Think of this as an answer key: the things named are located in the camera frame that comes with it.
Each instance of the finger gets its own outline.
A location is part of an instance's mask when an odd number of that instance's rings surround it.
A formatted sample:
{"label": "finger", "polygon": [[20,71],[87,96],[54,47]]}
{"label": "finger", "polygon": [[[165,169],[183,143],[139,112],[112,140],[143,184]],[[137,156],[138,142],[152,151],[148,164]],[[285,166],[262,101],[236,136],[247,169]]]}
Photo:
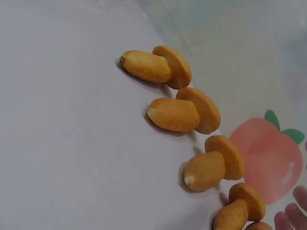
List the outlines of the finger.
{"label": "finger", "polygon": [[293,190],[293,196],[302,209],[307,211],[307,189],[304,186],[298,186]]}
{"label": "finger", "polygon": [[296,204],[289,204],[285,209],[285,213],[295,229],[303,229],[303,226],[306,226],[307,217],[299,210]]}
{"label": "finger", "polygon": [[293,230],[289,218],[284,212],[276,213],[274,217],[275,230]]}

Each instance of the peach illustration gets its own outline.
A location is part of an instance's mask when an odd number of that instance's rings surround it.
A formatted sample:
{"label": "peach illustration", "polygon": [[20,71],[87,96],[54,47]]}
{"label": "peach illustration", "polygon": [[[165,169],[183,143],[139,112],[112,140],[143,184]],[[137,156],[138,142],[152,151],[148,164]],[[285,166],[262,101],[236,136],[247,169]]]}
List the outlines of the peach illustration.
{"label": "peach illustration", "polygon": [[280,131],[275,113],[252,118],[240,125],[230,139],[241,151],[246,172],[244,180],[263,195],[267,205],[282,199],[302,173],[298,145],[305,136],[296,129]]}

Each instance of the green leaf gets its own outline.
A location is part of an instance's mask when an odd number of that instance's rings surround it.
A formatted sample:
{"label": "green leaf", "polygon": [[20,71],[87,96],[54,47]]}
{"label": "green leaf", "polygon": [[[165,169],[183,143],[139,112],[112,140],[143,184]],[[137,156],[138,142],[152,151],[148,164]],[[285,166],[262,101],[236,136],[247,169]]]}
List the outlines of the green leaf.
{"label": "green leaf", "polygon": [[267,110],[265,112],[264,119],[270,121],[280,131],[279,121],[273,110]]}
{"label": "green leaf", "polygon": [[303,142],[305,135],[304,133],[302,133],[301,131],[298,131],[296,129],[286,129],[284,130],[282,133],[286,134],[287,136],[289,136],[292,140],[294,140],[294,142],[299,145],[300,143]]}

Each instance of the mushroom-shaped cookie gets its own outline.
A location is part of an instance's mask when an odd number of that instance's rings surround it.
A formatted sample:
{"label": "mushroom-shaped cookie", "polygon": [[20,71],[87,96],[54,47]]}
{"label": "mushroom-shaped cookie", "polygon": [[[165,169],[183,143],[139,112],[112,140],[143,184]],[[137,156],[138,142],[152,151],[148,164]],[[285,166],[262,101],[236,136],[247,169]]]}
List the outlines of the mushroom-shaped cookie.
{"label": "mushroom-shaped cookie", "polygon": [[273,228],[264,222],[254,222],[248,225],[245,230],[273,230]]}
{"label": "mushroom-shaped cookie", "polygon": [[147,115],[160,128],[177,132],[189,132],[200,123],[200,117],[190,101],[160,98],[154,100]]}
{"label": "mushroom-shaped cookie", "polygon": [[182,55],[167,46],[157,46],[153,53],[130,50],[122,54],[119,63],[130,74],[153,83],[166,83],[181,89],[191,82],[191,68]]}
{"label": "mushroom-shaped cookie", "polygon": [[242,154],[229,138],[223,135],[211,136],[205,141],[205,149],[206,152],[218,151],[224,156],[224,179],[239,180],[243,177],[245,166]]}
{"label": "mushroom-shaped cookie", "polygon": [[212,136],[205,142],[206,153],[193,157],[184,170],[185,184],[194,192],[215,187],[223,178],[240,179],[244,174],[242,156],[224,136]]}
{"label": "mushroom-shaped cookie", "polygon": [[167,60],[172,72],[171,79],[166,83],[170,88],[179,90],[190,84],[192,78],[190,65],[178,51],[168,46],[157,46],[153,49],[153,54]]}
{"label": "mushroom-shaped cookie", "polygon": [[182,88],[177,92],[176,99],[194,103],[201,118],[200,124],[195,129],[197,132],[210,134],[220,126],[221,115],[218,108],[202,91],[190,87]]}
{"label": "mushroom-shaped cookie", "polygon": [[265,216],[262,196],[246,183],[231,187],[229,203],[215,217],[214,230],[241,230],[248,220],[260,221]]}

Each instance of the mushroom-shaped biscuit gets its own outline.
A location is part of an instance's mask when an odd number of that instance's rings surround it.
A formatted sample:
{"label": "mushroom-shaped biscuit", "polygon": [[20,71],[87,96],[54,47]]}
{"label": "mushroom-shaped biscuit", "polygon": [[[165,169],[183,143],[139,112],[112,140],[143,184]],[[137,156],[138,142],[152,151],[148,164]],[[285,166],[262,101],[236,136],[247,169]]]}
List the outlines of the mushroom-shaped biscuit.
{"label": "mushroom-shaped biscuit", "polygon": [[248,220],[260,221],[265,216],[265,203],[263,197],[247,183],[238,183],[229,190],[229,202],[238,199],[245,200],[248,205]]}
{"label": "mushroom-shaped biscuit", "polygon": [[189,132],[200,123],[200,117],[190,101],[160,98],[147,110],[151,121],[160,128],[176,132]]}
{"label": "mushroom-shaped biscuit", "polygon": [[246,183],[231,187],[229,203],[214,219],[214,230],[241,230],[247,220],[260,221],[265,216],[263,198]]}
{"label": "mushroom-shaped biscuit", "polygon": [[254,222],[248,225],[245,230],[273,230],[273,228],[264,222]]}
{"label": "mushroom-shaped biscuit", "polygon": [[225,174],[224,158],[213,151],[193,157],[184,170],[184,182],[194,192],[219,184]]}
{"label": "mushroom-shaped biscuit", "polygon": [[171,70],[172,77],[167,85],[175,90],[187,87],[191,82],[191,68],[184,57],[176,50],[168,46],[157,46],[153,54],[164,57]]}
{"label": "mushroom-shaped biscuit", "polygon": [[244,174],[240,152],[225,136],[217,135],[205,141],[206,153],[193,157],[184,172],[186,185],[194,192],[215,187],[224,178],[238,180]]}
{"label": "mushroom-shaped biscuit", "polygon": [[244,160],[238,148],[232,141],[223,136],[215,135],[205,141],[206,152],[218,151],[224,156],[226,180],[239,180],[245,172]]}
{"label": "mushroom-shaped biscuit", "polygon": [[201,118],[200,125],[195,129],[199,133],[210,134],[221,123],[221,115],[210,97],[194,88],[182,88],[177,92],[176,99],[188,100],[194,103]]}
{"label": "mushroom-shaped biscuit", "polygon": [[165,83],[172,76],[164,57],[145,51],[127,51],[119,58],[119,63],[128,73],[144,81]]}

